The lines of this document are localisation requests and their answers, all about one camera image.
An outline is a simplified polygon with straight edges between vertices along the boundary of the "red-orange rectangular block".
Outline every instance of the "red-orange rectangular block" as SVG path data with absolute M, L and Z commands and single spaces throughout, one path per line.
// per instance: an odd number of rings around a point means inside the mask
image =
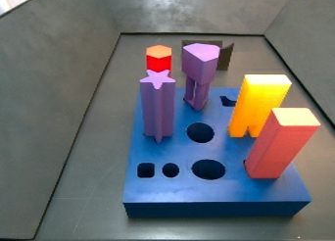
M 320 124 L 306 108 L 274 108 L 244 162 L 250 178 L 277 178 Z

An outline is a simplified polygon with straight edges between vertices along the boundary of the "gray floor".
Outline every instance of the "gray floor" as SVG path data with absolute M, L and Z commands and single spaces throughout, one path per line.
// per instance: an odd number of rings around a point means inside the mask
M 294 217 L 129 219 L 125 215 L 121 193 L 145 48 L 172 47 L 172 76 L 181 86 L 182 39 L 234 43 L 229 70 L 217 72 L 213 86 L 238 87 L 245 73 L 285 73 L 293 86 L 282 106 L 310 108 L 321 122 L 294 161 L 313 199 Z M 121 35 L 36 239 L 335 239 L 333 139 L 328 122 L 262 37 Z

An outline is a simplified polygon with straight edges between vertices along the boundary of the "red hexagon prism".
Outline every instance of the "red hexagon prism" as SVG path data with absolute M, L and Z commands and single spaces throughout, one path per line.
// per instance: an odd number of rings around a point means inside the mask
M 153 72 L 168 70 L 170 73 L 170 55 L 172 50 L 164 45 L 146 48 L 146 70 Z

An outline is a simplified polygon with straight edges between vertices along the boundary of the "gray surface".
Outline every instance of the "gray surface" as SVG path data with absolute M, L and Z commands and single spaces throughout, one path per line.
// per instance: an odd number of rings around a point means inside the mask
M 335 124 L 335 0 L 290 0 L 265 37 Z
M 172 76 L 181 86 L 182 39 L 234 43 L 229 70 L 217 72 L 213 86 L 240 86 L 245 73 L 285 73 L 293 85 L 282 106 L 310 108 L 321 122 L 294 160 L 313 200 L 294 217 L 126 218 L 121 194 L 138 79 L 145 75 L 145 48 L 154 44 L 172 47 Z M 326 121 L 262 37 L 122 35 L 36 239 L 335 239 L 333 140 Z
M 32 238 L 118 33 L 100 0 L 0 20 L 0 238 Z
M 101 0 L 122 32 L 264 34 L 288 0 Z

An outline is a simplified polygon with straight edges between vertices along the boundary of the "gray wall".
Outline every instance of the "gray wall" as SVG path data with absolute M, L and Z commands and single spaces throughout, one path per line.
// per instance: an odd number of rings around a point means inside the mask
M 33 238 L 118 37 L 100 0 L 0 19 L 0 238 Z
M 102 0 L 122 32 L 264 34 L 288 0 Z
M 290 0 L 265 37 L 333 125 L 335 0 Z

